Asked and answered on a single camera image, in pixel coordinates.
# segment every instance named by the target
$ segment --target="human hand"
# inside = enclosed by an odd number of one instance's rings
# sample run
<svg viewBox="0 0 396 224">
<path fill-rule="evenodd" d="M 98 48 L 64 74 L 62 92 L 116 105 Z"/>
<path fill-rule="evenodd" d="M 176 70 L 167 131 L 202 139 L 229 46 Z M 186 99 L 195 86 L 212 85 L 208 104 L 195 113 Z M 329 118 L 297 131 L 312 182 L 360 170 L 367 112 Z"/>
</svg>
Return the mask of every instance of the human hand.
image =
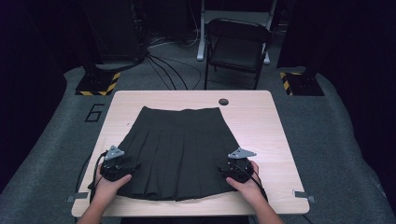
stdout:
<svg viewBox="0 0 396 224">
<path fill-rule="evenodd" d="M 132 179 L 132 176 L 126 175 L 117 181 L 111 182 L 100 175 L 101 167 L 102 164 L 100 164 L 96 170 L 96 188 L 92 204 L 99 206 L 101 209 L 106 209 L 116 196 L 117 190 L 128 183 L 128 181 Z"/>
<path fill-rule="evenodd" d="M 259 174 L 259 166 L 254 161 L 250 161 L 251 165 L 253 166 L 254 173 L 252 177 L 260 183 L 260 179 L 258 177 Z M 264 197 L 262 196 L 262 192 L 259 189 L 259 186 L 252 180 L 249 179 L 246 183 L 239 183 L 232 179 L 231 177 L 226 178 L 227 183 L 237 189 L 239 192 L 242 193 L 244 199 L 250 203 L 250 205 L 254 206 L 257 203 L 261 203 L 265 201 Z"/>
</svg>

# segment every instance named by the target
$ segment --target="black speaker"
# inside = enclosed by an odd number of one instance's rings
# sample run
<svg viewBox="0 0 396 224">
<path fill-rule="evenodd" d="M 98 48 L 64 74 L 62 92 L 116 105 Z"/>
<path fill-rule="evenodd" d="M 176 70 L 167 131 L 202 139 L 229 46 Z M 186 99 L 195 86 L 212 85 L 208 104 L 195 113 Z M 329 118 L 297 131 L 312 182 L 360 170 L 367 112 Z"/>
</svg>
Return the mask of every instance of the black speaker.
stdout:
<svg viewBox="0 0 396 224">
<path fill-rule="evenodd" d="M 134 61 L 146 47 L 145 18 L 140 1 L 80 0 L 104 62 Z"/>
</svg>

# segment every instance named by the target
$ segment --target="table surface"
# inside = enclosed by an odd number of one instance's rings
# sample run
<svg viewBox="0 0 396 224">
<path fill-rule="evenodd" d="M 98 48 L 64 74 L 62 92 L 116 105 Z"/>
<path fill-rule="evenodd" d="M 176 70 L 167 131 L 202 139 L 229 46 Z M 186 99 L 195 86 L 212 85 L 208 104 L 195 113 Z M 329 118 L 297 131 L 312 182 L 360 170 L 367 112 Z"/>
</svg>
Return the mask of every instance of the table surface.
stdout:
<svg viewBox="0 0 396 224">
<path fill-rule="evenodd" d="M 220 105 L 219 99 L 229 100 Z M 304 191 L 290 147 L 269 91 L 117 91 L 108 109 L 79 192 L 87 192 L 94 165 L 101 153 L 117 146 L 130 131 L 143 106 L 165 110 L 219 107 L 241 148 L 257 153 L 250 159 L 260 167 L 260 178 L 269 204 L 278 214 L 304 214 L 307 199 L 293 191 Z M 80 217 L 89 206 L 76 199 L 72 215 Z M 153 202 L 116 196 L 106 217 L 181 217 L 253 215 L 239 192 L 227 192 L 198 200 Z"/>
</svg>

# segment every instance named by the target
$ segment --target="pleated skirt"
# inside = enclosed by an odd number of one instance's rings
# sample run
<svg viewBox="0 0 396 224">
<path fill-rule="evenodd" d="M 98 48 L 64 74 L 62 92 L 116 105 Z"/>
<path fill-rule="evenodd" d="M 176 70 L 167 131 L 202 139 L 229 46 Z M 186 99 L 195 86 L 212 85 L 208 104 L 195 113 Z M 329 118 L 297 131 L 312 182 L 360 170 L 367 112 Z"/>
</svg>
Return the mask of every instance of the pleated skirt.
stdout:
<svg viewBox="0 0 396 224">
<path fill-rule="evenodd" d="M 218 171 L 238 143 L 219 108 L 168 111 L 143 107 L 120 143 L 140 161 L 118 195 L 152 201 L 182 201 L 232 191 Z"/>
</svg>

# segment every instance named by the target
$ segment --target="metal bracket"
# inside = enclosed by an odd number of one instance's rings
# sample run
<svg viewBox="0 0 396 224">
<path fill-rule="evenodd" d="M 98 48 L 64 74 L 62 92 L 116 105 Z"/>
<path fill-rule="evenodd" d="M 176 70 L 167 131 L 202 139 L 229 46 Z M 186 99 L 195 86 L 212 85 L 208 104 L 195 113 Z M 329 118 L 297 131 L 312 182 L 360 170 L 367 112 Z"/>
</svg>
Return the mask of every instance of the metal bracket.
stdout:
<svg viewBox="0 0 396 224">
<path fill-rule="evenodd" d="M 107 154 L 105 155 L 105 161 L 109 161 L 114 158 L 123 156 L 124 154 L 125 154 L 125 152 L 122 151 L 121 149 L 119 149 L 115 146 L 111 146 L 111 148 L 108 150 Z"/>
<path fill-rule="evenodd" d="M 302 192 L 302 191 L 296 191 L 296 190 L 293 190 L 293 195 L 294 195 L 294 197 L 296 197 L 296 198 L 305 198 L 305 199 L 307 199 L 310 203 L 315 203 L 317 200 L 315 199 L 315 196 L 310 196 L 310 195 L 308 195 L 307 193 L 305 193 L 305 192 Z"/>
<path fill-rule="evenodd" d="M 75 199 L 86 199 L 87 197 L 88 197 L 88 192 L 78 192 L 75 193 L 74 195 L 68 196 L 65 202 L 73 203 Z"/>
<path fill-rule="evenodd" d="M 228 154 L 228 158 L 229 159 L 244 159 L 246 157 L 251 157 L 251 156 L 256 156 L 256 155 L 257 155 L 257 153 L 255 153 L 255 152 L 247 151 L 247 150 L 239 147 L 234 152 Z"/>
</svg>

